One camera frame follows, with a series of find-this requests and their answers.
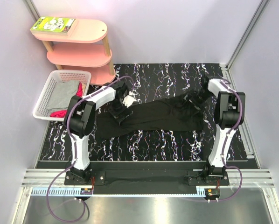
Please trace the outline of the black printed t shirt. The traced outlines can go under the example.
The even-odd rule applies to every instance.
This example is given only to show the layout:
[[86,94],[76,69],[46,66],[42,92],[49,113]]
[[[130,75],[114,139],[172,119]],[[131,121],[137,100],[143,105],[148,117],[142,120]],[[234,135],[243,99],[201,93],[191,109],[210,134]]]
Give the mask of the black printed t shirt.
[[185,94],[133,105],[133,114],[121,124],[109,112],[98,114],[96,136],[109,139],[134,131],[202,131],[204,111],[183,103]]

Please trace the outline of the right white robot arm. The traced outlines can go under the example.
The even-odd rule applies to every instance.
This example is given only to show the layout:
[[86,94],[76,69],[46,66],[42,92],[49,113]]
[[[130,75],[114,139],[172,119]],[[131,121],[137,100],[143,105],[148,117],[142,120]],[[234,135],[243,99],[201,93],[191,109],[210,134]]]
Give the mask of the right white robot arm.
[[202,170],[188,171],[184,179],[189,185],[229,185],[227,170],[241,170],[236,166],[227,165],[228,150],[237,129],[244,122],[245,98],[242,91],[235,91],[230,87],[230,82],[223,78],[203,76],[202,89],[198,98],[192,102],[194,105],[206,100],[208,96],[216,97],[214,110],[214,122],[216,124],[216,136],[211,153],[208,156]]

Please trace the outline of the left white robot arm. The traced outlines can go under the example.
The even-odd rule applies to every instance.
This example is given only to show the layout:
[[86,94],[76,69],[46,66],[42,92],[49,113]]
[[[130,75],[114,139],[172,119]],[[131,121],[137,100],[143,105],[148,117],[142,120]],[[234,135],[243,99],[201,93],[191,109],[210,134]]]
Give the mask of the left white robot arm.
[[132,115],[125,103],[129,88],[124,81],[116,81],[102,86],[99,90],[83,96],[73,96],[70,100],[64,124],[70,136],[72,161],[65,176],[65,185],[88,185],[94,183],[89,159],[89,135],[93,130],[96,110],[110,104],[108,112],[120,125]]

